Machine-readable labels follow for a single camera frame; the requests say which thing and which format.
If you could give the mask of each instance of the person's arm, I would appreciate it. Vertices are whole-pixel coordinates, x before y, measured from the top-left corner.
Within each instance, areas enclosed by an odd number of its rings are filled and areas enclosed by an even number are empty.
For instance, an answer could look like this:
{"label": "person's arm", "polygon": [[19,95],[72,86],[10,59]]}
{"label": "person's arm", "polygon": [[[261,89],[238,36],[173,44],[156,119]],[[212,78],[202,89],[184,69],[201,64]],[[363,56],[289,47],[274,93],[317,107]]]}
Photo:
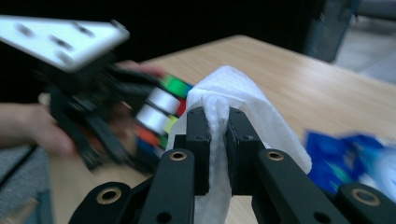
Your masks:
{"label": "person's arm", "polygon": [[76,146],[41,104],[0,104],[0,148],[38,144],[72,157]]}

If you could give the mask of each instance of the black cable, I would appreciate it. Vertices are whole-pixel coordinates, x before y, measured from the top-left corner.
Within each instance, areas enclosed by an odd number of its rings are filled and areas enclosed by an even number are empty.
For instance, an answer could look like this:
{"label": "black cable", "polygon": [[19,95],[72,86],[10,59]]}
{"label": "black cable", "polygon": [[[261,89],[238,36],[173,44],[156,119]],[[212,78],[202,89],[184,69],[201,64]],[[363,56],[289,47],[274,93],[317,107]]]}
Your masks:
{"label": "black cable", "polygon": [[30,146],[28,152],[23,155],[23,157],[18,162],[16,162],[13,167],[6,173],[6,175],[0,181],[0,191],[3,186],[8,182],[8,180],[18,171],[18,169],[20,169],[20,167],[28,161],[29,157],[35,152],[36,149],[37,146]]}

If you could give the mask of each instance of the gray floor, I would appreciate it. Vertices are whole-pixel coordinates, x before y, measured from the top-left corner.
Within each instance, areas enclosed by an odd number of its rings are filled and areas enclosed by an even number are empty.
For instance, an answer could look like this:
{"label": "gray floor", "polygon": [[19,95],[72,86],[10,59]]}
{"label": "gray floor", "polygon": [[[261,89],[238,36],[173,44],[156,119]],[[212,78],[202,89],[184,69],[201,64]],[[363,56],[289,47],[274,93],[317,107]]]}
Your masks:
{"label": "gray floor", "polygon": [[333,64],[396,85],[396,21],[352,18]]}

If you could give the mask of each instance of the gray fabric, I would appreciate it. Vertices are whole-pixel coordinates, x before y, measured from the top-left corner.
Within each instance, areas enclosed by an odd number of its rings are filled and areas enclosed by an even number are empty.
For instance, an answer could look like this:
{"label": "gray fabric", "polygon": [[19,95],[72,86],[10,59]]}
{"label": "gray fabric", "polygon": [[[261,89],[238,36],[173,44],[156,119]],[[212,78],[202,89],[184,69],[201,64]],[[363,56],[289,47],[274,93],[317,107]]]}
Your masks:
{"label": "gray fabric", "polygon": [[368,77],[377,78],[396,85],[396,49],[379,57],[373,64],[362,68],[359,73]]}
{"label": "gray fabric", "polygon": [[[28,147],[0,150],[0,180],[27,151]],[[49,158],[47,152],[39,147],[1,189],[0,217],[49,189]]]}
{"label": "gray fabric", "polygon": [[396,0],[361,0],[356,14],[396,21]]}

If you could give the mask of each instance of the human hand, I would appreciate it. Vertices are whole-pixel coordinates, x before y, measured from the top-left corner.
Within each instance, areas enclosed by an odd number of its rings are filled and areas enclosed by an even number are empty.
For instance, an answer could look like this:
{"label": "human hand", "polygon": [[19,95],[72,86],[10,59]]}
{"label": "human hand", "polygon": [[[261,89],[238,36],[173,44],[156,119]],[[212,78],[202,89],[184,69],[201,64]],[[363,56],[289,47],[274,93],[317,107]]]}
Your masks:
{"label": "human hand", "polygon": [[[163,77],[166,74],[164,69],[156,65],[139,64],[133,61],[124,61],[116,63],[116,65],[122,69],[139,70],[155,77]],[[119,137],[125,147],[133,148],[134,133],[132,129],[134,123],[129,116],[131,114],[129,110],[130,108],[126,105],[115,105],[108,124],[110,129]],[[8,123],[6,123],[7,125],[3,126],[10,127],[13,130],[12,133],[5,132],[2,134],[3,130],[0,128],[0,147],[36,143],[48,151],[58,152],[67,158],[73,158],[78,154],[76,144],[70,136],[57,125],[56,119],[52,117],[47,106],[40,104],[14,104],[13,108],[9,109],[6,114],[11,117],[13,115],[12,111],[20,111],[21,116],[18,122],[12,123],[12,120],[9,120]],[[100,142],[93,135],[87,134],[87,137],[90,139],[92,147],[102,147]]]}

